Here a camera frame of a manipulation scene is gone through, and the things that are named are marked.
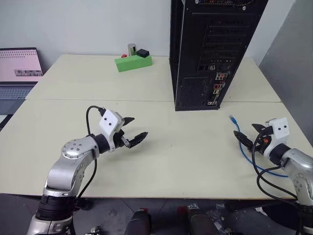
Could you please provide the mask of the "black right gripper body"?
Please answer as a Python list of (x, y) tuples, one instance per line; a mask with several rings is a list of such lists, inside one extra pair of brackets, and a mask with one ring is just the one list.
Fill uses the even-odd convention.
[(271, 126), (266, 127), (263, 133), (259, 133), (257, 136), (254, 147), (254, 152), (259, 152), (264, 154), (265, 149), (269, 146), (271, 142), (271, 135), (273, 134), (273, 129)]

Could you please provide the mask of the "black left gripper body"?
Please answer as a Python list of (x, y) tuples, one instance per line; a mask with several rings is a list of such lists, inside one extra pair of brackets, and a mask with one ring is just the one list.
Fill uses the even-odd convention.
[(115, 121), (114, 121), (114, 135), (113, 135), (113, 141), (115, 144), (115, 147), (122, 147), (126, 146), (128, 147), (129, 143), (128, 140), (124, 137), (124, 132), (122, 131), (122, 127), (124, 124), (124, 118), (118, 113), (113, 112)]

